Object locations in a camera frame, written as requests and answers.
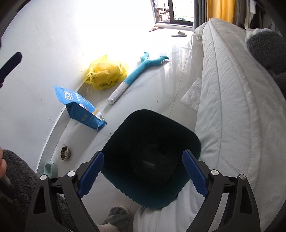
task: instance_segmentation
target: white blanket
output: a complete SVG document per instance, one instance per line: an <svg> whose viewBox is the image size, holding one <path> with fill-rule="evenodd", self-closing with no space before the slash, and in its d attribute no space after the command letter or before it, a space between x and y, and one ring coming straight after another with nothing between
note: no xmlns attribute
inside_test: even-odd
<svg viewBox="0 0 286 232"><path fill-rule="evenodd" d="M195 129L200 160L223 175L247 176L264 231L286 198L286 102L270 74L248 54L245 30L210 19L201 36L204 64ZM190 180L163 209L138 210L134 231L185 232L203 200ZM226 200L224 194L210 231L218 227Z"/></svg>

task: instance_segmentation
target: blue gripper pad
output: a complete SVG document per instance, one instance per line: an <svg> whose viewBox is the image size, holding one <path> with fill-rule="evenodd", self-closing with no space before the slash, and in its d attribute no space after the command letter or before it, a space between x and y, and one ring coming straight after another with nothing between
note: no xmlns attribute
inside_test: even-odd
<svg viewBox="0 0 286 232"><path fill-rule="evenodd" d="M189 152L186 150L183 152L183 164L194 183L194 186L198 193L202 194L203 197L208 195L208 189L206 187L206 177L202 173L201 169L191 157Z"/></svg>
<svg viewBox="0 0 286 232"><path fill-rule="evenodd" d="M103 153L99 152L92 163L88 166L85 173L82 175L80 179L80 186L78 188L78 196L80 198L83 198L89 193L97 175L99 174L99 171L103 166L103 161Z"/></svg>

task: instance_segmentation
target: silver screw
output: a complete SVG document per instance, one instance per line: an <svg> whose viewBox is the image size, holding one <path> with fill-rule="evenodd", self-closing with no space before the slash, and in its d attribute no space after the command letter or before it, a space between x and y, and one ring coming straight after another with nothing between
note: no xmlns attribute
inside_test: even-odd
<svg viewBox="0 0 286 232"><path fill-rule="evenodd" d="M72 177L72 176L74 176L76 173L74 172L74 171L70 171L70 172L68 172L67 173L67 175L69 176L69 177Z"/></svg>
<svg viewBox="0 0 286 232"><path fill-rule="evenodd" d="M46 175L41 175L41 177L40 177L40 179L43 181L43 180L45 180L47 178L47 176Z"/></svg>
<svg viewBox="0 0 286 232"><path fill-rule="evenodd" d="M214 176L217 176L219 174L219 172L218 172L218 170L212 170L211 174L214 175Z"/></svg>
<svg viewBox="0 0 286 232"><path fill-rule="evenodd" d="M242 180L245 180L245 179L246 179L246 176L243 175L243 174L240 174L240 175L239 175L239 178L242 179Z"/></svg>

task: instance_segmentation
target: yellow curtain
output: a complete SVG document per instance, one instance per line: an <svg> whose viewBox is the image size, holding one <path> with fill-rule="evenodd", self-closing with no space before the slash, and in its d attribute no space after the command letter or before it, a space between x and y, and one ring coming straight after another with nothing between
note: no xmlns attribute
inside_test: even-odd
<svg viewBox="0 0 286 232"><path fill-rule="evenodd" d="M235 0L206 0L206 20L218 18L233 22Z"/></svg>

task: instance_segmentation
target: yellow plastic bag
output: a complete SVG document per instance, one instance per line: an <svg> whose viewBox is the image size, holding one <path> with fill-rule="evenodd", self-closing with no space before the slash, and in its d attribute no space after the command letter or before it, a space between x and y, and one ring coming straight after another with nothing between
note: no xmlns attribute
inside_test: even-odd
<svg viewBox="0 0 286 232"><path fill-rule="evenodd" d="M107 55L103 55L91 62L85 82L98 90L108 89L118 81L123 81L127 77L127 70L126 64L108 60Z"/></svg>

